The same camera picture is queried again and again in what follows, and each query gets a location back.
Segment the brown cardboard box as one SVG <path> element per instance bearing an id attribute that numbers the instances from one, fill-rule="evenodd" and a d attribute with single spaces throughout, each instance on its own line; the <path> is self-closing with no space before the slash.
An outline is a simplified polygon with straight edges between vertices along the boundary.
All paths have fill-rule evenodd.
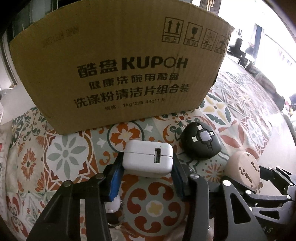
<path id="1" fill-rule="evenodd" d="M 78 1 L 20 32 L 10 53 L 32 101 L 64 135 L 198 108 L 232 31 L 184 1 Z"/>

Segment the beige round plug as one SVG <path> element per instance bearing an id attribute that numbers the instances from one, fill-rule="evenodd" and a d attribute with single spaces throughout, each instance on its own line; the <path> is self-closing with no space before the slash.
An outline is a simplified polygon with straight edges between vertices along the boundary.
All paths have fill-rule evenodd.
<path id="1" fill-rule="evenodd" d="M 237 151 L 228 159 L 224 174 L 252 191 L 255 191 L 260 183 L 258 162 L 246 151 Z"/>

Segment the black round remote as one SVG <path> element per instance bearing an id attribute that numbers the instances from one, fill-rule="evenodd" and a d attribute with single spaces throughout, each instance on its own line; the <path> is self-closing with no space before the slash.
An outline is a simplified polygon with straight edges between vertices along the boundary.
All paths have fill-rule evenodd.
<path id="1" fill-rule="evenodd" d="M 220 138 L 206 123 L 199 121 L 188 124 L 181 134 L 184 153 L 194 160 L 207 160 L 222 150 Z"/>

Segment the white USB charger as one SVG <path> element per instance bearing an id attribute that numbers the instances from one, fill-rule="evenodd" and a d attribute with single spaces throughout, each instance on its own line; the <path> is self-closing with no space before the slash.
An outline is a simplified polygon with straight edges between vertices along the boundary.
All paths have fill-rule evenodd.
<path id="1" fill-rule="evenodd" d="M 126 143 L 122 165 L 131 175 L 162 178 L 172 171 L 173 155 L 170 144 L 131 140 Z"/>

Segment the patterned table mat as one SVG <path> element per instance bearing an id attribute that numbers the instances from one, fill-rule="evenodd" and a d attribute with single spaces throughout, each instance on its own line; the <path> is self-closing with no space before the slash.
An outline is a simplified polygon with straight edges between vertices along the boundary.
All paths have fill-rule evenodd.
<path id="1" fill-rule="evenodd" d="M 26 240 L 55 191 L 66 180 L 87 181 L 124 152 L 125 174 L 115 202 L 116 240 L 162 240 L 184 223 L 188 206 L 177 196 L 162 146 L 211 182 L 219 182 L 238 151 L 262 156 L 279 109 L 249 74 L 220 71 L 200 107 L 127 123 L 59 135 L 36 107 L 25 107 L 1 126 L 1 218 Z M 200 121 L 220 138 L 221 151 L 207 160 L 189 158 L 180 137 Z"/>

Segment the white astronaut keychain figure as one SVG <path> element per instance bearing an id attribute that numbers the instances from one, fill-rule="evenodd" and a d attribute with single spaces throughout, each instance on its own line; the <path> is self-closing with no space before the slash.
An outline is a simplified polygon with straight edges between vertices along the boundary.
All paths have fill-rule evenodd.
<path id="1" fill-rule="evenodd" d="M 105 211 L 107 223 L 110 227 L 119 226 L 125 220 L 122 200 L 119 195 L 117 195 L 112 202 L 105 202 Z"/>

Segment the floral fabric pouch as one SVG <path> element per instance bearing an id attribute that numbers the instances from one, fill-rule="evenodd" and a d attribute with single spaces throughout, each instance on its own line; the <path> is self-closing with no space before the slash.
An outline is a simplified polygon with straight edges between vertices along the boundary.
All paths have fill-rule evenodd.
<path id="1" fill-rule="evenodd" d="M 8 220 L 7 204 L 6 204 L 6 163 L 8 152 L 12 139 L 12 121 L 1 125 L 1 217 L 3 220 Z"/>

